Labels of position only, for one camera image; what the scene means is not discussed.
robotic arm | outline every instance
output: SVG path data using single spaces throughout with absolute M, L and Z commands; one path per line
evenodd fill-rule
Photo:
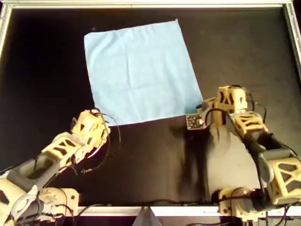
M 187 115 L 186 120 L 188 129 L 204 129 L 209 124 L 219 128 L 226 125 L 227 117 L 230 119 L 234 133 L 255 162 L 261 188 L 222 189 L 219 199 L 224 201 L 220 202 L 220 213 L 243 221 L 257 221 L 265 217 L 265 211 L 301 200 L 301 162 L 291 148 L 269 132 L 258 113 L 247 111 L 246 95 L 247 90 L 240 86 L 219 87 L 218 97 L 205 100 L 198 114 Z M 232 200 L 234 196 L 246 198 Z
M 269 133 L 258 113 L 247 111 L 246 95 L 247 90 L 240 86 L 219 87 L 218 97 L 205 100 L 198 113 L 187 115 L 186 121 L 187 129 L 193 130 L 209 125 L 219 128 L 226 125 L 227 117 L 230 119 L 235 134 L 255 162 L 261 187 L 220 190 L 220 213 L 257 221 L 265 217 L 267 210 L 301 200 L 301 162 L 292 149 Z M 105 144 L 109 133 L 99 110 L 83 111 L 71 134 L 59 134 L 36 159 L 2 174 L 0 225 L 77 215 L 79 194 L 74 189 L 47 185 L 67 167 L 92 157 Z
M 54 221 L 77 214 L 79 194 L 74 189 L 48 188 L 47 185 L 67 167 L 93 156 L 106 143 L 109 133 L 108 123 L 98 110 L 83 111 L 72 134 L 57 135 L 36 159 L 1 175 L 0 225 L 37 219 Z

black table surface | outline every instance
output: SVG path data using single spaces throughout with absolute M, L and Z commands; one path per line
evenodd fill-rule
M 54 136 L 70 130 L 72 117 L 94 106 L 85 34 L 176 18 L 203 97 L 215 96 L 219 86 L 246 86 L 267 107 L 270 130 L 301 153 L 301 95 L 280 8 L 14 9 L 0 63 L 1 168 L 38 155 Z M 114 127 L 100 169 L 78 176 L 67 169 L 52 185 L 77 189 L 81 205 L 208 200 L 208 133 L 187 133 L 184 127 L 184 117 L 121 126 L 120 149 Z M 106 150 L 78 171 L 97 165 Z M 189 183 L 190 157 L 197 159 L 196 185 Z

wire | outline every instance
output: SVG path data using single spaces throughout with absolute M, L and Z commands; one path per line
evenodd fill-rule
M 71 216 L 72 216 L 72 222 L 73 222 L 73 225 L 75 225 L 75 219 L 74 219 L 74 215 L 73 215 L 73 210 L 68 206 L 68 198 L 67 198 L 67 195 L 66 195 L 66 192 L 64 192 L 63 189 L 59 188 L 65 195 L 66 197 L 66 204 L 58 204 L 58 205 L 55 205 L 55 206 L 64 206 L 65 207 L 65 216 L 64 216 L 64 220 L 63 220 L 63 223 L 62 225 L 64 225 L 64 222 L 66 220 L 66 215 L 67 215 L 67 209 L 69 210 Z
M 212 224 L 208 224 L 208 223 L 191 223 L 191 224 L 187 224 L 186 226 L 223 226 L 223 225 L 228 225 L 228 224 L 232 224 L 232 222 L 225 222 L 225 223 L 212 223 Z
M 268 216 L 268 212 L 265 212 L 265 226 L 269 226 L 269 216 Z
M 68 209 L 69 210 L 69 212 L 70 212 L 70 214 L 71 214 L 71 216 L 72 216 L 72 222 L 73 222 L 73 225 L 75 224 L 75 219 L 74 219 L 74 214 L 73 214 L 73 210 L 69 207 L 69 206 L 67 206 L 67 204 L 59 204 L 59 205 L 55 205 L 55 206 L 57 206 L 57 207 L 60 207 L 60 206 L 64 206 L 66 209 Z
M 74 226 L 76 226 L 78 220 L 79 220 L 79 217 L 87 210 L 89 209 L 90 207 L 94 207 L 94 206 L 104 206 L 103 204 L 93 204 L 93 205 L 89 205 L 89 206 L 86 206 L 84 209 L 82 209 L 81 212 L 78 213 L 78 215 L 76 216 L 76 219 L 74 221 Z
M 230 197 L 226 197 L 226 198 L 222 198 L 222 199 L 219 199 L 216 203 L 220 203 L 220 202 L 223 202 L 223 201 L 228 201 L 228 200 L 234 200 L 234 199 L 251 199 L 251 200 L 255 200 L 257 199 L 256 197 L 251 197 L 251 196 L 230 196 Z
M 284 214 L 283 214 L 281 220 L 277 224 L 275 224 L 275 226 L 279 226 L 283 221 L 285 221 L 284 226 L 286 225 L 286 222 L 287 222 L 287 219 L 286 219 L 287 212 L 290 209 L 290 207 L 296 205 L 297 203 L 299 203 L 299 202 L 291 203 L 287 207 L 285 207 Z
M 101 112 L 99 112 L 98 114 L 100 114 L 102 120 L 104 121 L 103 114 Z M 89 168 L 89 169 L 83 169 L 81 171 L 81 173 L 83 173 L 83 174 L 94 171 L 94 170 L 100 168 L 103 165 L 103 163 L 105 162 L 105 160 L 107 159 L 107 157 L 108 157 L 110 147 L 111 147 L 111 140 L 110 140 L 109 131 L 108 131 L 108 127 L 107 127 L 106 123 L 104 123 L 104 129 L 105 129 L 105 131 L 107 133 L 107 136 L 108 136 L 108 148 L 107 148 L 107 151 L 105 153 L 105 156 L 104 156 L 103 160 L 96 167 L 92 167 L 92 168 Z
M 258 103 L 258 102 L 254 102 L 256 105 L 259 105 L 260 107 L 262 107 L 263 109 L 264 109 L 264 114 L 263 114 L 263 119 L 262 119 L 262 122 L 263 123 L 265 123 L 265 120 L 266 120 L 266 118 L 267 118 L 267 108 L 264 106 L 264 105 L 262 105 L 262 104 L 260 104 L 260 103 Z
M 238 131 L 238 128 L 237 128 L 237 126 L 235 125 L 234 121 L 231 119 L 230 114 L 229 114 L 227 111 L 223 110 L 223 109 L 220 109 L 220 108 L 212 108 L 212 109 L 210 109 L 210 110 L 206 113 L 206 116 L 205 116 L 205 125 L 207 125 L 207 121 L 208 121 L 208 116 L 209 116 L 209 114 L 210 114 L 211 112 L 216 112 L 216 111 L 221 112 L 223 115 L 226 115 L 226 116 L 230 119 L 230 122 L 231 122 L 232 125 L 234 126 L 234 129 L 235 129 L 237 135 L 239 136 L 240 140 L 243 141 L 244 139 L 243 139 L 243 137 L 240 135 L 240 133 L 239 133 L 239 131 Z
M 118 129 L 119 149 L 120 149 L 120 146 L 121 146 L 121 132 L 120 132 L 120 127 L 119 127 L 117 121 L 116 121 L 113 117 L 111 117 L 111 116 L 109 116 L 108 114 L 105 114 L 105 113 L 103 113 L 103 115 L 106 115 L 106 116 L 108 116 L 109 118 L 113 119 L 114 122 L 116 123 L 117 129 Z
M 72 165 L 69 165 L 69 166 L 63 166 L 63 167 L 61 167 L 61 168 L 59 169 L 59 171 L 61 171 L 62 169 L 65 169 L 65 168 L 71 168 L 71 169 L 73 169 L 75 175 L 76 175 L 76 176 L 78 175 L 76 169 L 75 169 Z
M 64 169 L 64 168 L 71 168 L 71 169 L 74 170 L 75 175 L 76 175 L 76 176 L 78 175 L 77 172 L 76 172 L 76 170 L 75 170 L 75 168 L 74 168 L 72 165 L 70 165 L 70 166 L 63 166 L 63 167 L 61 167 L 58 171 L 61 171 L 61 170 Z M 54 175 L 52 176 L 52 178 L 51 178 L 51 179 L 43 186 L 43 188 L 47 187 L 47 186 L 50 184 L 50 182 L 52 182 L 52 181 L 57 177 L 57 175 L 59 175 L 59 173 L 54 174 Z

light blue cloth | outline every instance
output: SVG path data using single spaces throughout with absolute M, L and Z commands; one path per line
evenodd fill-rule
M 195 113 L 202 102 L 177 20 L 89 33 L 85 52 L 95 106 L 119 125 Z

